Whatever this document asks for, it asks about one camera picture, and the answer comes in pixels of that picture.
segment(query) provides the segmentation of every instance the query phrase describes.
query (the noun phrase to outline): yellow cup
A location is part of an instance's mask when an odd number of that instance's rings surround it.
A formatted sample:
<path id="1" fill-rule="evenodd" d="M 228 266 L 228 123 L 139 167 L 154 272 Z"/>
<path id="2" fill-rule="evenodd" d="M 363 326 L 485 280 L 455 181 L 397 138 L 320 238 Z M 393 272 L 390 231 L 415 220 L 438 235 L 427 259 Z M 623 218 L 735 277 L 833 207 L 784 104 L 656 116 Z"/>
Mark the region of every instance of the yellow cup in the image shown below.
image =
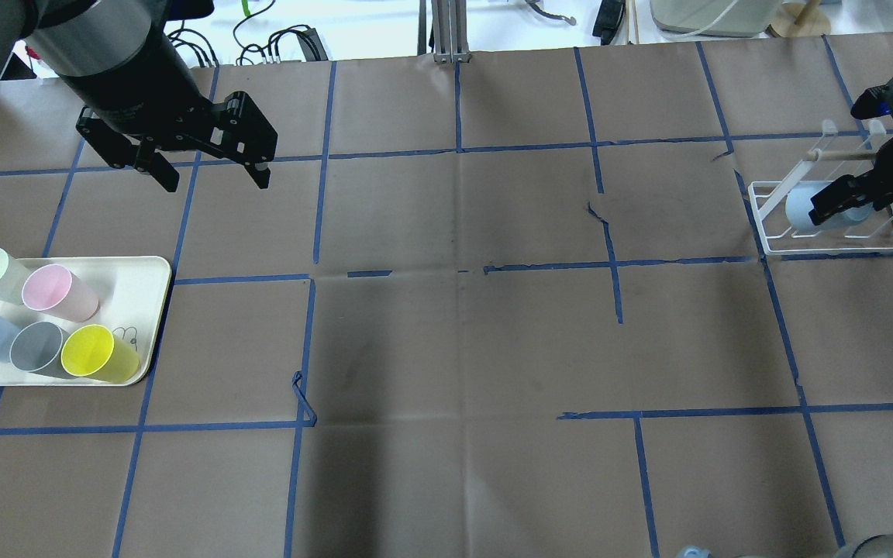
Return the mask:
<path id="1" fill-rule="evenodd" d="M 71 333 L 60 351 L 60 364 L 72 377 L 121 384 L 140 367 L 136 350 L 103 325 L 86 325 Z"/>

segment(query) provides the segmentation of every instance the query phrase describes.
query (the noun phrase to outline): white cable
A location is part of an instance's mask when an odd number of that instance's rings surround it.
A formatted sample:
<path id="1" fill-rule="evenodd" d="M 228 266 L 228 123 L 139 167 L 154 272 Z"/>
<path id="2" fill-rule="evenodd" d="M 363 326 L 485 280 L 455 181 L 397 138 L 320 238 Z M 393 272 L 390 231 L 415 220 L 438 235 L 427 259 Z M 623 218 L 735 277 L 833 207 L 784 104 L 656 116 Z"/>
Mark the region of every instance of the white cable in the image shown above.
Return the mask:
<path id="1" fill-rule="evenodd" d="M 709 29 L 711 29 L 711 28 L 715 27 L 715 25 L 719 24 L 719 22 L 722 21 L 722 18 L 726 17 L 726 14 L 729 14 L 729 12 L 731 10 L 733 10 L 733 8 L 735 8 L 736 4 L 738 4 L 738 3 L 740 3 L 740 0 L 733 0 L 733 2 L 730 2 L 729 6 L 726 6 L 726 9 L 724 9 L 722 11 L 722 13 L 719 14 L 719 17 L 715 18 L 715 20 L 712 20 L 712 22 L 710 22 L 705 27 L 698 29 L 698 31 L 691 31 L 689 33 L 684 33 L 681 35 L 673 35 L 673 36 L 667 36 L 667 35 L 664 35 L 663 33 L 660 33 L 660 35 L 664 39 L 667 39 L 667 41 L 678 41 L 679 39 L 687 39 L 688 36 L 701 35 L 705 31 L 709 31 Z"/>

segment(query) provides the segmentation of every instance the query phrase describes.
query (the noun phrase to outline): cable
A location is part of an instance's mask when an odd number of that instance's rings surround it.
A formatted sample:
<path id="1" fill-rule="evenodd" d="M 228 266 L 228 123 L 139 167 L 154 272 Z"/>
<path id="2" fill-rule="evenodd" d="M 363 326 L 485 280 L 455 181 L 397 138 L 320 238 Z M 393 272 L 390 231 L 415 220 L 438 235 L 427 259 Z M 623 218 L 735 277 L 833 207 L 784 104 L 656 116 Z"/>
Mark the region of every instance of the cable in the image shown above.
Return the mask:
<path id="1" fill-rule="evenodd" d="M 251 59 L 248 59 L 247 53 L 252 53 L 255 50 L 256 50 L 256 52 L 260 53 L 261 59 L 263 59 L 264 64 L 266 64 L 267 63 L 267 55 L 264 53 L 264 48 L 260 45 L 254 45 L 254 43 L 251 43 L 250 45 L 243 47 L 243 50 L 241 50 L 241 52 L 240 52 L 240 56 L 237 57 L 237 63 L 239 63 L 239 60 L 247 60 L 247 61 L 249 61 L 249 63 L 252 64 L 253 61 Z"/>
<path id="2" fill-rule="evenodd" d="M 219 57 L 215 55 L 215 50 L 212 47 L 212 43 L 209 42 L 209 38 L 206 38 L 206 36 L 202 35 L 202 33 L 195 31 L 195 29 L 186 29 L 184 27 L 181 27 L 180 29 L 177 29 L 177 31 L 171 32 L 170 35 L 167 35 L 167 38 L 177 39 L 179 36 L 181 36 L 181 33 L 191 33 L 194 35 L 198 35 L 199 38 L 202 39 L 202 41 L 205 41 L 205 45 L 209 47 L 209 54 L 212 55 L 212 61 L 214 61 L 216 66 L 219 66 Z"/>
<path id="3" fill-rule="evenodd" d="M 677 41 L 679 39 L 688 38 L 688 36 L 702 35 L 702 33 L 704 33 L 705 31 L 709 31 L 711 28 L 715 27 L 716 24 L 719 24 L 719 22 L 722 21 L 722 18 L 726 17 L 726 14 L 729 14 L 729 12 L 733 10 L 733 8 L 735 8 L 736 4 L 738 3 L 740 3 L 740 0 L 733 0 L 733 2 L 730 2 L 729 6 L 726 6 L 726 9 L 724 9 L 722 13 L 719 14 L 719 17 L 715 18 L 715 20 L 712 20 L 712 22 L 710 22 L 705 27 L 698 29 L 698 31 L 691 31 L 689 33 L 674 36 L 667 36 L 663 33 L 660 33 L 660 36 L 662 36 L 664 39 L 667 39 L 667 41 Z"/>
<path id="4" fill-rule="evenodd" d="M 533 8 L 533 11 L 536 12 L 536 14 L 542 15 L 543 17 L 547 18 L 548 20 L 563 21 L 563 22 L 566 22 L 568 25 L 577 25 L 578 24 L 578 21 L 575 20 L 573 17 L 568 18 L 566 15 L 550 14 L 550 12 L 543 11 L 543 8 L 539 7 L 536 4 L 537 2 L 538 2 L 538 0 L 526 0 L 526 3 L 529 4 L 530 8 Z"/>
<path id="5" fill-rule="evenodd" d="M 415 47 L 415 53 L 422 56 L 428 53 L 426 49 L 426 0 L 419 0 L 419 45 Z"/>
<path id="6" fill-rule="evenodd" d="M 191 52 L 195 54 L 195 59 L 198 59 L 198 67 L 205 67 L 205 61 L 202 61 L 202 55 L 198 53 L 198 45 L 195 43 L 189 43 L 187 41 L 181 41 L 180 43 L 176 43 L 174 45 L 174 49 L 177 50 L 178 47 L 189 47 Z"/>
<path id="7" fill-rule="evenodd" d="M 239 29 L 241 25 L 245 24 L 245 22 L 248 22 L 248 21 L 254 19 L 255 17 L 257 17 L 258 15 L 261 15 L 261 14 L 263 14 L 264 12 L 270 10 L 271 7 L 274 6 L 275 2 L 277 2 L 277 0 L 270 0 L 270 2 L 268 2 L 267 6 L 265 6 L 264 9 L 262 9 L 262 10 L 258 10 L 258 11 L 256 11 L 256 12 L 254 12 L 254 13 L 248 15 L 247 17 L 245 17 L 245 18 L 243 18 L 242 20 L 240 20 L 240 22 L 238 22 L 238 24 L 236 24 L 235 26 L 233 26 L 233 41 L 236 41 L 236 45 L 237 45 L 238 47 L 241 47 L 241 49 L 242 49 L 242 47 L 243 47 L 243 43 L 240 42 L 239 37 L 236 35 L 236 30 Z"/>
<path id="8" fill-rule="evenodd" d="M 181 45 L 188 45 L 192 50 L 195 51 L 195 56 L 198 56 L 198 61 L 205 60 L 206 66 L 212 67 L 212 61 L 209 59 L 209 54 L 205 52 L 205 49 L 202 49 L 197 43 L 189 43 L 181 38 L 171 39 L 171 43 L 181 43 Z"/>
<path id="9" fill-rule="evenodd" d="M 296 29 L 297 27 L 304 27 L 306 29 L 311 29 L 311 27 L 309 27 L 308 25 L 298 24 L 298 25 L 293 25 L 291 27 L 288 27 L 287 29 L 281 29 L 281 31 L 273 32 L 267 40 L 268 52 L 270 52 L 270 49 L 273 46 L 274 47 L 274 57 L 276 57 L 276 59 L 280 60 L 281 59 L 281 38 L 285 34 L 291 33 L 291 34 L 297 36 L 298 41 L 300 41 L 301 43 L 304 43 L 305 46 L 308 47 L 309 50 L 311 50 L 312 57 L 313 57 L 313 59 L 315 59 L 315 61 L 322 60 L 322 56 L 320 56 L 320 54 L 319 54 L 319 49 L 318 49 L 318 47 L 315 46 L 315 43 L 312 42 L 312 38 L 307 33 L 298 31 L 298 29 Z"/>

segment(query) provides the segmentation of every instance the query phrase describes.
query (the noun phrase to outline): wooden stand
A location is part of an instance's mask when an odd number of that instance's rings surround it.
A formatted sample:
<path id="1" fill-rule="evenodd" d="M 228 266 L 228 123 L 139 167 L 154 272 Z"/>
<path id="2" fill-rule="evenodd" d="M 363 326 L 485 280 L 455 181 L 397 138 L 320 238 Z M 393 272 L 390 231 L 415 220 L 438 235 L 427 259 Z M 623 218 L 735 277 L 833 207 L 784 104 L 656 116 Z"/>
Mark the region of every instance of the wooden stand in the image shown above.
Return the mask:
<path id="1" fill-rule="evenodd" d="M 818 36 L 829 35 L 833 24 L 819 10 L 822 0 L 809 0 L 808 4 L 782 4 L 770 24 L 773 36 Z"/>

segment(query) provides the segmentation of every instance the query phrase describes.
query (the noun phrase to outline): black cable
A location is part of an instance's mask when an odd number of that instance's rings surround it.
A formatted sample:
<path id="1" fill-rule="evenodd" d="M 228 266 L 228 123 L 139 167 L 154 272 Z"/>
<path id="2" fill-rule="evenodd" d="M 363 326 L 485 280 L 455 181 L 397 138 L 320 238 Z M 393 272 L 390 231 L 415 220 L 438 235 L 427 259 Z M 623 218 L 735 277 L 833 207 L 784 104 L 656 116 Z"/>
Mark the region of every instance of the black cable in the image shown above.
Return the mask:
<path id="1" fill-rule="evenodd" d="M 577 25 L 578 24 L 578 21 L 575 20 L 573 17 L 568 18 L 566 15 L 550 14 L 550 12 L 544 12 L 543 8 L 536 6 L 535 1 L 526 0 L 526 3 L 529 4 L 530 8 L 533 8 L 534 12 L 542 15 L 543 17 L 547 18 L 548 20 L 563 21 L 563 22 L 566 22 L 568 25 Z"/>
<path id="2" fill-rule="evenodd" d="M 188 41 L 177 37 L 171 39 L 171 45 L 174 45 L 176 42 L 181 43 L 181 45 L 188 45 L 189 47 L 191 47 L 191 49 L 195 51 L 195 56 L 199 57 L 199 63 L 201 63 L 202 60 L 205 60 L 205 63 L 208 64 L 209 67 L 212 67 L 212 61 L 209 59 L 209 55 L 205 52 L 205 49 L 202 49 L 201 46 L 196 45 L 196 43 L 189 43 Z"/>
<path id="3" fill-rule="evenodd" d="M 206 36 L 202 35 L 202 33 L 195 31 L 195 29 L 185 29 L 184 27 L 181 27 L 180 29 L 178 29 L 178 31 L 173 31 L 170 35 L 167 35 L 167 38 L 177 39 L 179 36 L 181 36 L 181 33 L 195 34 L 198 35 L 199 38 L 202 39 L 202 41 L 205 41 L 205 45 L 209 47 L 209 54 L 212 55 L 212 60 L 214 61 L 216 66 L 219 66 L 219 57 L 215 55 L 215 50 L 212 48 L 212 43 L 209 42 L 209 38 L 206 38 Z"/>
<path id="4" fill-rule="evenodd" d="M 239 59 L 237 59 L 237 60 L 245 59 L 245 60 L 247 60 L 247 61 L 250 61 L 250 63 L 252 64 L 253 61 L 250 60 L 250 59 L 248 59 L 248 57 L 247 57 L 247 53 L 252 53 L 252 52 L 258 52 L 258 53 L 260 53 L 260 56 L 261 56 L 262 59 L 264 60 L 264 64 L 267 63 L 267 56 L 266 56 L 266 54 L 264 53 L 264 48 L 263 48 L 262 46 L 260 46 L 260 45 L 254 45 L 254 43 L 251 43 L 250 45 L 244 46 L 244 47 L 243 47 L 243 50 L 240 51 L 240 57 L 239 57 Z"/>
<path id="5" fill-rule="evenodd" d="M 298 29 L 295 29 L 295 27 L 305 27 L 307 29 L 311 29 L 307 25 L 293 25 L 291 27 L 288 27 L 287 29 L 281 29 L 281 31 L 275 31 L 271 34 L 270 38 L 268 39 L 269 49 L 270 49 L 271 45 L 273 44 L 275 56 L 281 57 L 281 47 L 280 47 L 281 38 L 286 33 L 291 33 L 298 37 L 298 41 L 304 43 L 307 47 L 309 47 L 309 50 L 312 51 L 312 57 L 313 57 L 313 59 L 315 59 L 315 61 L 322 60 L 322 56 L 320 56 L 320 54 L 319 54 L 319 49 L 318 49 L 318 47 L 315 46 L 315 43 L 312 42 L 312 38 L 309 35 L 305 34 L 305 32 L 298 31 Z"/>
<path id="6" fill-rule="evenodd" d="M 241 47 L 241 49 L 242 49 L 242 47 L 243 47 L 243 43 L 240 42 L 240 39 L 239 39 L 238 36 L 236 35 L 236 30 L 239 29 L 241 25 L 245 24 L 245 22 L 248 22 L 248 21 L 254 19 L 255 17 L 257 17 L 258 15 L 261 15 L 261 14 L 263 14 L 264 12 L 270 10 L 271 7 L 274 6 L 274 3 L 275 3 L 276 1 L 277 1 L 277 0 L 270 0 L 270 2 L 268 2 L 267 6 L 265 6 L 264 9 L 262 9 L 262 10 L 258 10 L 258 11 L 256 11 L 256 12 L 254 12 L 254 13 L 248 15 L 247 17 L 245 17 L 245 18 L 243 18 L 242 20 L 240 20 L 240 22 L 238 22 L 238 24 L 236 24 L 235 26 L 233 26 L 233 41 L 236 41 L 236 45 L 237 45 L 238 47 Z"/>
<path id="7" fill-rule="evenodd" d="M 202 55 L 198 53 L 198 46 L 195 43 L 188 43 L 185 41 L 181 41 L 180 43 L 176 43 L 174 45 L 174 49 L 177 50 L 178 47 L 189 47 L 191 52 L 195 55 L 195 59 L 198 60 L 198 67 L 205 67 L 205 63 L 202 61 Z"/>
<path id="8" fill-rule="evenodd" d="M 426 49 L 426 0 L 419 0 L 419 43 L 415 47 L 415 53 L 422 56 L 428 53 Z"/>

